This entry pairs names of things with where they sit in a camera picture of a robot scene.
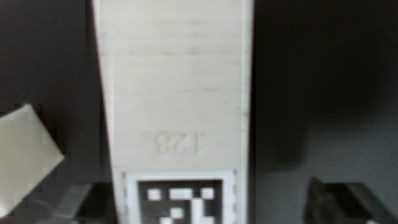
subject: black background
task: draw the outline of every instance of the black background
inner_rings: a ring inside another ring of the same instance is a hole
[[[33,104],[67,157],[1,224],[109,180],[86,2],[0,1],[0,112]],[[392,0],[255,2],[253,223],[299,223],[310,176],[363,182],[398,213],[395,16]]]

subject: white box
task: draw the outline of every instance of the white box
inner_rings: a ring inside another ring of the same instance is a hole
[[[219,180],[235,212],[202,223],[244,224],[251,1],[93,6],[118,221],[147,224],[139,181]]]

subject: printed number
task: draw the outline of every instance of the printed number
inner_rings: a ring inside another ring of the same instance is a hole
[[[157,152],[168,155],[196,154],[200,151],[200,134],[155,135]]]

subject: dark surface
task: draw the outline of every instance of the dark surface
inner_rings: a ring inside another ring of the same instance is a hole
[[[301,223],[312,176],[398,216],[398,1],[257,0],[253,52],[253,223]]]
[[[1,224],[33,224],[76,183],[109,181],[83,0],[0,1],[0,111],[31,103],[65,161]]]

